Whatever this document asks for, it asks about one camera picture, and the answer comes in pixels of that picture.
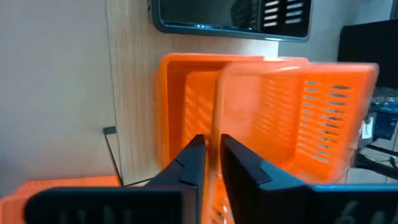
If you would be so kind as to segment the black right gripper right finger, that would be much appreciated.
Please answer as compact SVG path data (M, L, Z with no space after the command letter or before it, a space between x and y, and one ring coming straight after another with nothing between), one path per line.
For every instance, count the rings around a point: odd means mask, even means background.
M235 224L398 224L398 185L309 184L228 134L221 170Z

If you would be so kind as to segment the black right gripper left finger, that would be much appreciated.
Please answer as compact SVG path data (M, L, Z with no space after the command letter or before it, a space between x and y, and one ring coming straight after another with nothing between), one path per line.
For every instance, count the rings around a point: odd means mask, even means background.
M27 224L200 224L205 137L197 134L142 187L55 187L24 206Z

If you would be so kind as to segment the black plastic slotted basket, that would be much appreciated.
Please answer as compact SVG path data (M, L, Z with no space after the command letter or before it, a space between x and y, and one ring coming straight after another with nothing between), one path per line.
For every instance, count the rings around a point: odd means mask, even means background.
M306 42L312 0L147 0L166 34Z

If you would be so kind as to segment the black computer monitor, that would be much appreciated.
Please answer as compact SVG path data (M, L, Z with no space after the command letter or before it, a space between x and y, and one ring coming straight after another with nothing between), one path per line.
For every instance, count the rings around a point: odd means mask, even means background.
M344 26L337 61L376 63L376 86L398 89L398 19Z

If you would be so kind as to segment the black metal shelf frame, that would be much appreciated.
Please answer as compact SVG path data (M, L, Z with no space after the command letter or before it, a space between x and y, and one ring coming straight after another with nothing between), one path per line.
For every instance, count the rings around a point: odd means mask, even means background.
M118 179L118 183L119 183L119 185L121 187L126 188L126 187L143 186L143 185L146 185L146 183L150 182L152 179L154 179L154 177L151 177L151 178L148 178L148 179L142 179L142 180L139 180L137 182L126 184L124 182L124 179L123 179L123 176L122 176L122 173L121 173L121 168L119 168L118 165L117 165L115 153L113 152L113 150L111 148L111 144L110 144L110 141L109 141L109 138L108 138L109 135L117 134L116 127L115 126L105 127L105 128L102 129L102 132L103 132L104 140L106 142L106 147L108 148L108 152L109 152L109 155L110 155L110 159L111 159L111 163L113 165L114 172L115 172L116 177Z

